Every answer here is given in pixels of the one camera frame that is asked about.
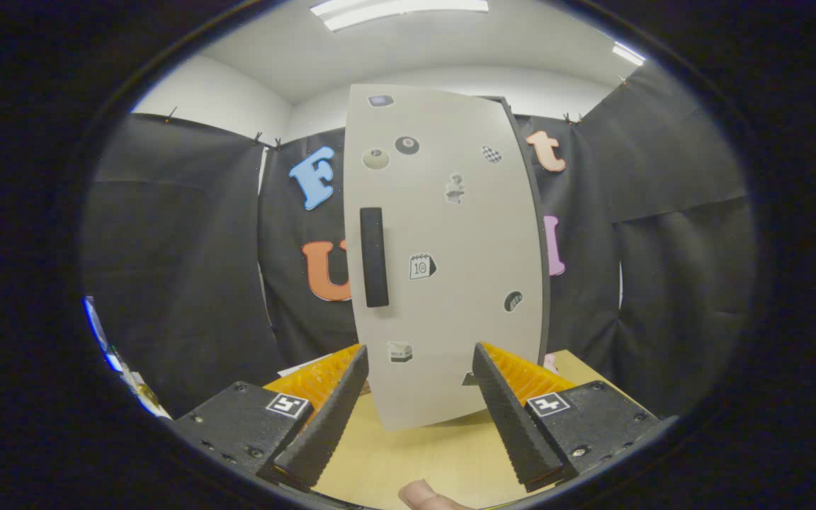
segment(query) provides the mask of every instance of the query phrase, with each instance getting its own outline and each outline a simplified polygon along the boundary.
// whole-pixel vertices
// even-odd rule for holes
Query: orange letter u
[[[339,248],[346,249],[346,242],[339,243]],[[311,293],[323,301],[347,301],[351,299],[349,282],[336,285],[329,281],[329,252],[333,251],[333,243],[328,241],[308,242],[302,246],[301,252],[307,257],[307,284]]]

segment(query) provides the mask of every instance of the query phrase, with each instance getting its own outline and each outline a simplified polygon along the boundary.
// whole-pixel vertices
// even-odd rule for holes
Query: white wall
[[[557,72],[512,67],[441,67],[398,72],[367,84],[394,84],[454,91],[469,96],[504,96],[512,113],[577,120],[603,100],[612,87]],[[346,125],[349,87],[336,88],[295,104],[284,141]]]
[[[282,138],[292,106],[244,72],[195,55],[162,79],[134,107],[138,113],[194,120],[261,141]]]

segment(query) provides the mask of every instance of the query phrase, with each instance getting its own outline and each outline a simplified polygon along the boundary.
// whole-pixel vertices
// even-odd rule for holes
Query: black handle
[[[363,262],[363,291],[367,307],[389,305],[386,285],[386,254],[383,248],[383,210],[379,207],[361,208],[361,256]]]

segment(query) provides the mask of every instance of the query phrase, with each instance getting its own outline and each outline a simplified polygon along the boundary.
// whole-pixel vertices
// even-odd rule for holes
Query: black curtain
[[[256,265],[263,146],[132,114],[87,197],[82,270],[107,338],[172,416],[283,367]]]
[[[534,146],[522,151],[537,177],[543,214],[555,216],[565,270],[550,276],[550,338],[547,352],[569,349],[605,378],[615,380],[613,334],[618,314],[618,255],[594,155],[570,120],[516,115],[523,138],[543,130],[557,141],[566,166],[547,171]]]
[[[330,242],[329,280],[349,281],[342,193],[344,128],[327,130],[269,149],[260,188],[260,268],[269,316],[279,348],[289,365],[340,351],[357,342],[351,301],[324,301],[307,284],[307,259],[301,248],[308,242]],[[334,151],[328,159],[333,194],[313,210],[305,209],[305,194],[288,172],[323,147]]]
[[[749,310],[757,240],[744,172],[709,110],[651,61],[577,129],[621,261],[615,382],[680,414],[721,374]]]

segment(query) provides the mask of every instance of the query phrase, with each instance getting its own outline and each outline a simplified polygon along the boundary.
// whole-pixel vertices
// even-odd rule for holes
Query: ceiling light
[[[339,9],[344,9],[344,7],[350,7],[354,4],[366,1],[367,0],[329,0],[329,2],[324,2],[319,6],[311,7],[310,12],[317,14],[317,16],[323,16],[323,14],[338,11]]]
[[[613,52],[625,60],[632,62],[634,65],[644,64],[645,58],[643,56],[638,55],[636,52],[631,51],[631,49],[626,48],[618,42],[616,42],[616,46],[613,47]]]
[[[350,0],[331,0],[333,2],[350,2]],[[391,0],[372,6],[359,7],[339,16],[324,20],[331,31],[341,30],[346,26],[356,25],[365,21],[379,19],[396,14],[416,13],[420,11],[472,11],[477,13],[488,12],[486,0]]]

